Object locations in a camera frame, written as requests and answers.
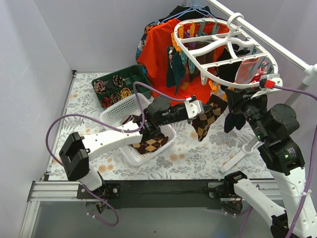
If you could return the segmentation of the navy blue sock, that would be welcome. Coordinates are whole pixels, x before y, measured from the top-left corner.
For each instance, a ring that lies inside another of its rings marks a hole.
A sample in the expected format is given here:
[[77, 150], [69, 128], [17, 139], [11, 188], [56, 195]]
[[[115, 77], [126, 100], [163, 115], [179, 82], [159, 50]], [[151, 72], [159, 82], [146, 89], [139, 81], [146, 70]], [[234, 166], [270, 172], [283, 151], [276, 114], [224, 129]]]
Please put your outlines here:
[[229, 133], [234, 128], [241, 130], [246, 123], [246, 119], [243, 114], [229, 113], [225, 118], [224, 132]]

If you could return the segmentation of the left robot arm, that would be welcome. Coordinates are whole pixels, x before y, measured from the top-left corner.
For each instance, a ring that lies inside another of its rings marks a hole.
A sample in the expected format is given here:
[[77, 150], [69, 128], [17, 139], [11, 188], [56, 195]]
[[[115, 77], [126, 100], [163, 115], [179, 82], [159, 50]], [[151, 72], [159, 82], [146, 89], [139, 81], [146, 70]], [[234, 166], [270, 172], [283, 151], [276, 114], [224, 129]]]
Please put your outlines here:
[[101, 198], [106, 191], [105, 185], [99, 173], [91, 168], [90, 161], [124, 146], [134, 148], [141, 155], [160, 152], [169, 140], [161, 131], [163, 127], [183, 120], [191, 122], [208, 109], [210, 105], [195, 97], [172, 106], [168, 98], [159, 96], [142, 111], [143, 116], [126, 119], [120, 127], [84, 136], [74, 132], [59, 152], [67, 178], [81, 182], [94, 198]]

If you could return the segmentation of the brown argyle sock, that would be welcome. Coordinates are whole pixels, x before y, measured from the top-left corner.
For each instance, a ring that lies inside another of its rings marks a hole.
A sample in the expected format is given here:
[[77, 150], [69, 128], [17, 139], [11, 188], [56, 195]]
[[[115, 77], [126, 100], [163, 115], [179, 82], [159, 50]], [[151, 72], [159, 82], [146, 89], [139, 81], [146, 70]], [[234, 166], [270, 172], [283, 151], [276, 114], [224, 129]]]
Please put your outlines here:
[[141, 154], [148, 154], [157, 151], [159, 148], [164, 146], [168, 142], [168, 136], [164, 136], [162, 133], [149, 139], [147, 141], [142, 141], [140, 143], [131, 144], [130, 146]]
[[210, 96], [206, 105], [209, 105], [210, 108], [192, 121], [192, 127], [198, 136], [199, 142], [207, 136], [210, 126], [216, 122], [227, 108], [227, 102], [214, 94]]

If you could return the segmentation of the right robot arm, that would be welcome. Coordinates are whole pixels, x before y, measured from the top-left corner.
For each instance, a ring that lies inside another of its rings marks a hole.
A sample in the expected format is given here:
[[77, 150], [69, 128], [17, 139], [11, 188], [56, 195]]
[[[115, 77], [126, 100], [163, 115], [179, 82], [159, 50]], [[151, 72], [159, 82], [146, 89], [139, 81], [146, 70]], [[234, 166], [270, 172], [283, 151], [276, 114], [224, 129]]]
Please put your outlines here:
[[275, 238], [315, 238], [317, 212], [309, 193], [311, 176], [305, 175], [300, 147], [290, 135], [300, 125], [292, 107], [276, 104], [267, 109], [267, 96], [259, 89], [226, 89], [229, 111], [243, 114], [256, 138], [261, 158], [270, 170], [284, 206], [270, 200], [241, 171], [225, 176], [209, 193], [241, 197], [266, 221]]

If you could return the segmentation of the white sock clip hanger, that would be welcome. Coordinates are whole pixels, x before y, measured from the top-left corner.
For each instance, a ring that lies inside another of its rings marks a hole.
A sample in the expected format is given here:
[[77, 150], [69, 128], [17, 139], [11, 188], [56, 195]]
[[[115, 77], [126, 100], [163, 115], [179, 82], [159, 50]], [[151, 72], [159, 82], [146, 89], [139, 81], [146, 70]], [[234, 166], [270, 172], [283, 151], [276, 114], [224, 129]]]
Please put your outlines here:
[[[203, 85], [211, 80], [228, 88], [252, 88], [259, 85], [258, 82], [252, 83], [254, 75], [278, 73], [274, 57], [241, 28], [243, 18], [237, 12], [227, 20], [191, 19], [175, 26], [171, 34], [173, 46], [191, 72], [195, 68], [200, 71]], [[248, 84], [231, 83], [217, 76], [219, 66], [252, 58], [260, 59], [251, 71]]]

